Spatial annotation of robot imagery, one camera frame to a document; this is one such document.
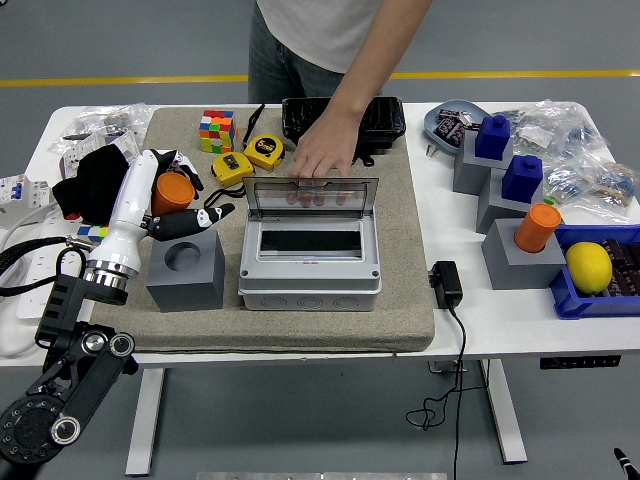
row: person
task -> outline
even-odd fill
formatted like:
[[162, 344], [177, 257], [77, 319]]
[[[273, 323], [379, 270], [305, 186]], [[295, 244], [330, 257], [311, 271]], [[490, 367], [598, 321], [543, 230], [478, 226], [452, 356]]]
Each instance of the person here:
[[300, 138], [293, 178], [351, 175], [362, 115], [411, 43], [432, 0], [257, 0], [249, 102], [331, 97]]

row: yellow lemon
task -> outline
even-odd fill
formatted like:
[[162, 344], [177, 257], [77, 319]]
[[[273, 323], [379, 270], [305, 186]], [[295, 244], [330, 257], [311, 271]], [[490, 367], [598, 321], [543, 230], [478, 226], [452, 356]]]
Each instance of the yellow lemon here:
[[611, 281], [613, 267], [609, 254], [593, 242], [579, 242], [565, 254], [573, 284], [587, 295], [601, 292]]

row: table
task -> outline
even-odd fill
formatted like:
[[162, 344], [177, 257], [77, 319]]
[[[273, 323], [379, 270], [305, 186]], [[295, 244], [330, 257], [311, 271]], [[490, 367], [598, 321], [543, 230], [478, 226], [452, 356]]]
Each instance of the table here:
[[[475, 233], [477, 197], [452, 191], [453, 157], [437, 152], [428, 157], [425, 152], [430, 142], [423, 135], [423, 118], [439, 103], [405, 104], [407, 123], [406, 141], [409, 151], [413, 189], [415, 191], [425, 256], [430, 267], [438, 260], [456, 262], [464, 298], [456, 312], [467, 330], [465, 358], [494, 359], [490, 370], [490, 399], [494, 408], [496, 426], [501, 439], [505, 462], [526, 461], [517, 419], [513, 410], [506, 378], [499, 359], [513, 355], [579, 356], [587, 354], [622, 354], [640, 351], [638, 318], [584, 318], [578, 321], [558, 319], [553, 312], [553, 296], [550, 290], [502, 290], [494, 291], [481, 252], [484, 235]], [[518, 103], [482, 103], [477, 105], [488, 112], [516, 108]], [[34, 152], [27, 176], [30, 180], [47, 180], [55, 183], [60, 178], [58, 156], [48, 150], [51, 143], [82, 111], [84, 107], [64, 107], [57, 110], [41, 137]], [[601, 156], [611, 158], [608, 150]], [[563, 210], [567, 223], [593, 224], [603, 220], [578, 209]], [[630, 209], [632, 222], [640, 220], [637, 203]], [[11, 309], [5, 308], [2, 323], [11, 322]], [[353, 358], [391, 358], [450, 360], [460, 351], [460, 331], [449, 313], [435, 311], [436, 335], [432, 344], [422, 352], [403, 354], [139, 354], [137, 361], [145, 367], [141, 400], [159, 403], [162, 371], [164, 368], [188, 366], [194, 363], [216, 362], [296, 362], [331, 361]], [[25, 328], [7, 328], [14, 336], [25, 338]], [[44, 355], [31, 352], [18, 358], [0, 358], [0, 367], [40, 366]], [[153, 430], [144, 427], [145, 421], [154, 422], [157, 409], [150, 408], [150, 418], [138, 417], [134, 426], [132, 453], [144, 457], [142, 464], [150, 461]], [[138, 471], [138, 462], [127, 473]]]

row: gray cube block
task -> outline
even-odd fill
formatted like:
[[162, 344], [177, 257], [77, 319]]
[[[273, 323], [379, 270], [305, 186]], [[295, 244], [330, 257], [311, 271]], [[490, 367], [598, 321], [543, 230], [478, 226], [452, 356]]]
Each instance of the gray cube block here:
[[555, 235], [540, 253], [521, 250], [513, 240], [521, 223], [519, 218], [499, 218], [482, 242], [482, 254], [494, 290], [547, 288], [566, 265]]
[[478, 196], [476, 232], [486, 234], [496, 218], [524, 218], [534, 203], [542, 202], [542, 184], [538, 185], [531, 203], [502, 198], [502, 179], [507, 171], [492, 168]]
[[467, 130], [453, 164], [453, 191], [480, 195], [492, 168], [506, 170], [513, 159], [513, 139], [509, 138], [502, 160], [476, 157], [478, 132]]
[[222, 308], [225, 262], [218, 232], [153, 242], [147, 290], [161, 312]]

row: orange cup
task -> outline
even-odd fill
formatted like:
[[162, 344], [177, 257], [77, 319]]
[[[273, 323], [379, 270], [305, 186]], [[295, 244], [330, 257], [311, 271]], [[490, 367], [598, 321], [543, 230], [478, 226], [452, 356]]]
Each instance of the orange cup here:
[[521, 250], [539, 253], [561, 221], [562, 216], [556, 207], [547, 203], [536, 203], [527, 212], [513, 240]]
[[184, 210], [195, 196], [196, 190], [187, 177], [175, 172], [163, 173], [158, 177], [156, 191], [151, 196], [151, 213], [157, 217]]

